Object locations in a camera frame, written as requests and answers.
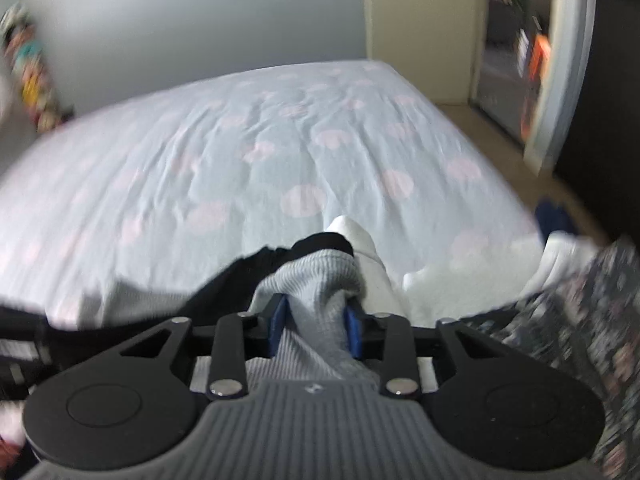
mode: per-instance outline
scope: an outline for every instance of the black round pad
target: black round pad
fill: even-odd
[[[530,358],[471,361],[429,400],[452,446],[500,468],[546,471],[589,456],[604,428],[598,397]]]
[[[142,399],[129,387],[95,384],[74,393],[66,405],[69,415],[83,426],[108,428],[136,416]]]
[[[24,410],[41,458],[80,470],[146,462],[180,442],[196,421],[193,394],[156,360],[79,365],[39,386]]]

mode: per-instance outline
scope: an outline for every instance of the beige floor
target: beige floor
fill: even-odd
[[[550,176],[535,176],[514,143],[482,115],[468,106],[441,105],[440,109],[502,173],[530,210],[535,209],[540,198],[549,196],[564,204],[582,234],[599,245],[609,243],[607,235],[567,185]]]

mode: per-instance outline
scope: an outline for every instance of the mattress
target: mattress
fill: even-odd
[[[37,142],[0,181],[0,298],[73,325],[82,295],[116,280],[194,291],[339,215],[396,280],[536,231],[389,66],[282,66],[136,98]]]

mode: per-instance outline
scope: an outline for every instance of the floor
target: floor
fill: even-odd
[[[542,197],[564,204],[582,234],[603,246],[609,239],[595,218],[562,181],[551,176],[536,176],[522,160],[515,143],[497,127],[468,106],[441,105],[440,110],[478,147],[502,173],[524,205],[533,211]]]
[[[518,74],[518,57],[512,48],[486,47],[478,82],[478,104],[520,139],[520,117],[527,85]]]

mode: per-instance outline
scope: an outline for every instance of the floral blanket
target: floral blanket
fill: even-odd
[[[620,240],[584,273],[534,298],[465,320],[586,383],[605,430],[592,457],[606,478],[640,478],[640,258]]]

